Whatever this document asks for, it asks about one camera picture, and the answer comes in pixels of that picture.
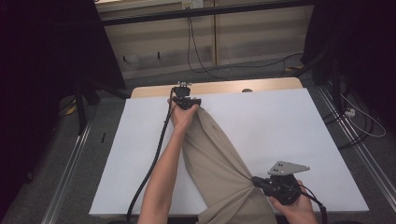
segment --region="wrist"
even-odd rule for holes
[[[180,127],[179,125],[177,125],[174,127],[173,135],[184,137],[184,134],[186,133],[186,131],[187,131],[187,128]]]
[[[299,216],[286,216],[289,224],[318,224],[315,214],[304,214]]]

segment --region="beige fabric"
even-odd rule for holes
[[[198,216],[199,224],[276,223],[271,206],[253,187],[251,174],[232,143],[202,108],[186,133],[183,156],[208,207]]]

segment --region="white table surface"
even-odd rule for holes
[[[306,89],[196,95],[230,138],[253,175],[268,177],[276,161],[307,165],[296,174],[328,212],[368,211]],[[154,158],[168,97],[127,100],[90,215],[124,215]],[[170,138],[169,123],[163,149]],[[138,214],[144,191],[134,207]],[[170,215],[206,209],[180,157]]]

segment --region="electrical cable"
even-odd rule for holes
[[[307,189],[312,195],[309,195],[308,193],[303,192],[301,189],[295,189],[294,187],[288,186],[288,185],[282,185],[283,187],[287,188],[287,189],[291,189],[291,190],[295,190],[298,193],[300,193],[301,195],[304,195],[305,197],[309,198],[310,200],[312,200],[313,202],[317,203],[319,206],[319,210],[322,216],[322,224],[327,224],[327,211],[326,211],[326,206],[323,205],[323,203],[321,203],[317,197],[314,195],[314,193],[312,193],[312,191],[307,188],[304,185],[299,185],[300,187],[303,187],[304,189]]]
[[[218,76],[212,75],[212,74],[209,73],[209,71],[206,70],[206,68],[204,68],[204,65],[202,64],[201,58],[199,57],[199,54],[198,54],[197,45],[196,45],[196,43],[195,43],[194,30],[193,30],[193,27],[192,27],[192,20],[191,20],[190,17],[188,17],[187,20],[188,20],[188,22],[189,22],[189,51],[188,51],[188,54],[187,54],[187,60],[188,60],[189,67],[190,67],[191,71],[195,72],[195,71],[191,68],[191,65],[190,65],[190,41],[191,41],[191,36],[192,36],[192,41],[193,41],[193,43],[194,43],[195,53],[196,53],[196,55],[197,55],[197,57],[198,57],[198,62],[199,62],[199,64],[201,65],[201,67],[205,70],[205,72],[206,72],[208,75],[212,76],[212,77],[217,77],[217,78],[223,79],[223,80],[225,80],[225,81],[230,81],[230,79],[228,79],[228,78],[225,78],[225,77],[218,77]]]
[[[356,103],[358,104],[358,107],[361,108],[361,104],[359,104],[359,101],[356,100],[356,98],[355,98],[355,96],[353,94],[352,94],[352,97],[355,99]],[[373,122],[370,122],[370,129],[368,131],[369,133],[373,131],[373,128],[374,128],[373,124],[374,124]],[[363,128],[363,130],[366,130],[366,128],[367,128],[367,117],[364,116],[364,128]],[[347,147],[353,147],[353,146],[357,145],[358,143],[364,141],[364,139],[366,139],[367,136],[368,136],[368,134],[365,134],[364,132],[360,132],[356,138],[354,138],[350,142],[338,147],[338,149],[341,150],[341,149],[344,149],[344,148],[347,148]]]
[[[352,107],[354,107],[356,110],[360,111],[363,115],[367,116],[368,118],[370,118],[370,119],[371,119],[372,121],[374,121],[375,123],[377,123],[377,124],[379,125],[379,127],[382,128],[382,130],[384,131],[384,133],[382,133],[382,134],[380,134],[380,135],[376,135],[376,134],[372,134],[372,133],[367,133],[367,132],[364,131],[362,128],[360,128],[358,125],[356,125],[356,124],[352,121],[351,117],[349,117],[349,121],[350,121],[357,129],[359,129],[361,132],[366,133],[366,134],[368,134],[368,135],[370,135],[370,136],[372,136],[372,137],[383,137],[383,136],[385,136],[385,135],[387,134],[387,130],[384,128],[384,126],[381,125],[381,123],[379,123],[376,119],[374,119],[374,118],[371,117],[370,115],[366,114],[365,112],[363,112],[362,110],[360,110],[359,108],[357,108],[357,107],[356,107],[355,105],[353,105],[352,103],[350,103],[350,101],[348,101],[348,99],[347,99],[343,94],[341,94],[341,96],[342,96],[350,105],[352,105]]]
[[[171,92],[170,92],[170,96],[169,96],[169,100],[172,100],[172,94],[174,92],[175,88],[172,88]],[[163,130],[161,132],[161,137],[160,137],[160,141],[158,143],[158,147],[157,147],[157,151],[155,153],[154,156],[154,160],[148,170],[148,173],[146,174],[145,178],[143,179],[142,183],[140,184],[139,188],[137,189],[136,194],[134,195],[134,198],[131,201],[131,204],[129,205],[128,208],[128,212],[126,215],[126,220],[127,221],[131,221],[131,215],[132,215],[132,210],[134,208],[134,204],[137,201],[137,198],[140,195],[140,192],[142,191],[143,187],[145,187],[147,181],[149,180],[149,177],[151,176],[152,170],[154,169],[155,164],[157,163],[158,158],[160,157],[160,152],[161,152],[161,147],[163,145],[163,137],[165,136],[165,132],[166,132],[166,127],[168,126],[169,123],[169,119],[171,118],[172,112],[175,108],[173,107],[173,109],[171,109],[171,103],[169,102],[169,107],[168,107],[168,112],[166,114],[166,119],[165,122],[163,124]]]
[[[219,70],[219,69],[227,69],[227,68],[261,68],[261,67],[266,67],[266,66],[277,64],[277,63],[285,62],[288,58],[291,58],[293,56],[303,55],[302,53],[291,54],[291,55],[288,55],[288,56],[286,56],[285,58],[283,58],[281,60],[278,60],[278,61],[276,61],[274,63],[268,63],[268,64],[260,64],[260,65],[232,65],[232,66],[204,68],[202,63],[201,63],[201,60],[200,60],[200,57],[199,57],[199,54],[198,54],[198,50],[197,50],[197,47],[196,47],[196,42],[195,42],[195,37],[194,37],[194,32],[193,32],[193,26],[192,26],[192,20],[191,20],[190,17],[188,17],[188,21],[189,21],[189,48],[188,48],[188,53],[187,53],[187,61],[188,61],[190,70],[192,72],[194,72],[194,73],[208,73],[212,77],[217,77],[217,76],[214,76],[214,75],[210,74],[209,72],[210,71],[214,71],[214,70]],[[191,37],[192,37],[192,41],[193,41],[193,44],[194,44],[194,47],[195,47],[195,53],[198,56],[198,61],[199,61],[200,65],[201,65],[201,67],[204,69],[204,71],[194,70],[191,67],[191,62],[190,62]]]

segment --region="cloth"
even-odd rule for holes
[[[274,211],[224,131],[202,108],[183,142],[186,168],[207,209],[198,223],[276,223]]]

